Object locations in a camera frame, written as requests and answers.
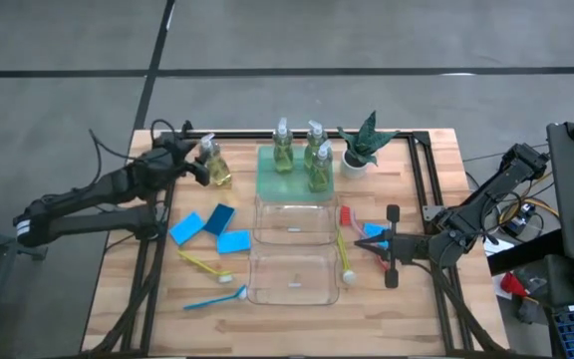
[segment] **green liquid soap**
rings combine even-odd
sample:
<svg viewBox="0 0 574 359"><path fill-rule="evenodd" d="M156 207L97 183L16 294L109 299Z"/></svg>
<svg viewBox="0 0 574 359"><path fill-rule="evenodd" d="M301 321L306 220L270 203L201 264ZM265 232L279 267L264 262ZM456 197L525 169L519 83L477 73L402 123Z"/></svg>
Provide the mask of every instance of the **green liquid soap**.
<svg viewBox="0 0 574 359"><path fill-rule="evenodd" d="M287 129L287 119L280 119L278 129L274 132L274 163L279 174L289 174L294 170L294 150L291 147L293 139L294 136Z"/></svg>
<svg viewBox="0 0 574 359"><path fill-rule="evenodd" d="M326 141L320 146L309 170L309 190L311 192L323 192L329 189L332 175L331 164L331 142Z"/></svg>
<svg viewBox="0 0 574 359"><path fill-rule="evenodd" d="M307 147L305 148L305 171L309 172L312 167L314 157L318 153L320 146L327 141L327 133L323 131L323 127L315 122L310 121L312 129L307 133Z"/></svg>
<svg viewBox="0 0 574 359"><path fill-rule="evenodd" d="M231 182L231 172L227 162L220 155L220 146L212 140L214 134L200 139L200 154L209 153L205 166L209 170L210 182L216 185L225 185Z"/></svg>

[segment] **concrete floor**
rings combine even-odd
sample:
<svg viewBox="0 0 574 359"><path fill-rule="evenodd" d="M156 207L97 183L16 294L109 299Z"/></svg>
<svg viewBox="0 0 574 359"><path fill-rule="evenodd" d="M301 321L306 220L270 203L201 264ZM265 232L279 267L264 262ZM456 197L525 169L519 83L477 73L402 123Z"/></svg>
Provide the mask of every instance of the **concrete floor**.
<svg viewBox="0 0 574 359"><path fill-rule="evenodd" d="M0 70L146 69L164 0L0 0ZM574 1L178 0L160 67L574 66ZM0 231L32 199L86 184L87 129L128 148L143 78L0 79ZM574 121L574 75L158 79L145 125L456 128L465 159L545 143ZM466 162L479 181L499 158ZM104 156L104 171L122 160ZM542 199L555 204L554 191ZM547 230L555 228L546 216ZM103 234L63 238L44 262L19 257L0 306L0 358L76 353ZM511 347L545 355L547 331L502 312Z"/></svg>

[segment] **wooden tabletop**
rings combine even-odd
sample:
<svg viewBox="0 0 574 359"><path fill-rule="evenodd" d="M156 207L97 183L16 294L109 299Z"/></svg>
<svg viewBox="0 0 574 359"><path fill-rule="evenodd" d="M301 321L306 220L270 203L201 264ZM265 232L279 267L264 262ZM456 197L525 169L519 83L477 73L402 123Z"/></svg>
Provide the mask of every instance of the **wooden tabletop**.
<svg viewBox="0 0 574 359"><path fill-rule="evenodd" d="M442 197L446 205L460 204L468 194L455 132L427 130ZM178 223L196 211L206 220L215 206L236 208L228 230L251 229L254 225L257 149L268 141L229 140L220 142L233 174L225 188L201 187L192 178L176 182L170 223ZM131 155L147 151L149 131L136 131ZM378 167L369 166L362 179L340 176L339 158L343 142L333 145L335 190L340 204L353 207L358 221L386 224L387 204L398 204L398 232L422 233L414 174L406 141L393 140L379 150ZM428 179L423 163L425 179ZM425 180L429 201L431 189ZM347 252L358 274L355 285L340 280L338 301L326 306L257 305L248 301L225 302L185 311L183 305L233 293L249 281L247 253L218 255L215 241L200 233L183 250L208 264L231 270L234 281L219 284L215 278L182 260L168 237L164 253L150 355L430 355L442 354L443 346L430 277L419 268L401 267L400 287L384 286L382 269L370 252L352 244L357 235L343 227ZM126 235L111 233L109 243ZM94 347L126 308L138 243L129 240L112 248L102 264L83 349ZM481 243L457 263L464 300L485 330L504 347L507 340L490 272ZM449 318L456 347L461 347L456 316L449 305ZM135 342L141 338L143 316L137 319Z"/></svg>

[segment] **toothbrush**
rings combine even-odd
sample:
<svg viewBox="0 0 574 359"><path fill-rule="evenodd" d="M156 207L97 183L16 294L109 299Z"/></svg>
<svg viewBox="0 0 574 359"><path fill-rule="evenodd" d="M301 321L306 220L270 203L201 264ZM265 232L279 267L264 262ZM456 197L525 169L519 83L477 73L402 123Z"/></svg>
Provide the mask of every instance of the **toothbrush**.
<svg viewBox="0 0 574 359"><path fill-rule="evenodd" d="M234 294L228 295L226 297L210 299L210 300L206 300L206 301L200 302L200 303L185 305L183 307L183 310L202 308L202 307L206 307L206 306L211 305L211 304L220 303L220 302L224 302L227 300L233 300L236 298L238 298L240 300L247 299L247 285L241 286L240 288L238 288L238 290L236 290L236 292Z"/></svg>
<svg viewBox="0 0 574 359"><path fill-rule="evenodd" d="M229 283L230 281L234 280L234 276L228 270L222 270L222 271L216 270L210 267L209 265L203 263L202 261L198 260L198 258L195 258L180 249L178 250L178 255L180 255L187 261L196 264L198 267L218 276L219 283Z"/></svg>
<svg viewBox="0 0 574 359"><path fill-rule="evenodd" d="M338 249L340 250L340 257L343 260L343 281L349 285L356 282L356 273L351 270L349 265L349 258L347 257L347 248L345 248L345 239L343 238L343 233L338 228L338 236L336 237L338 241Z"/></svg>

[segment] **green tray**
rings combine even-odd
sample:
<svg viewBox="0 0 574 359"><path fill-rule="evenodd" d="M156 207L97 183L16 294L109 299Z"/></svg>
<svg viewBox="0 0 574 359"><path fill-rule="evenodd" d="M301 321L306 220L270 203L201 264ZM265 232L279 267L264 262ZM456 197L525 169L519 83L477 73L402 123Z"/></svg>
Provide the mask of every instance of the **green tray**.
<svg viewBox="0 0 574 359"><path fill-rule="evenodd" d="M305 172L305 148L294 146L294 170L289 174L278 174L274 165L274 147L261 146L258 149L258 170L256 194L264 201L326 201L334 196L334 176L329 180L329 189L324 192L309 191L309 177Z"/></svg>

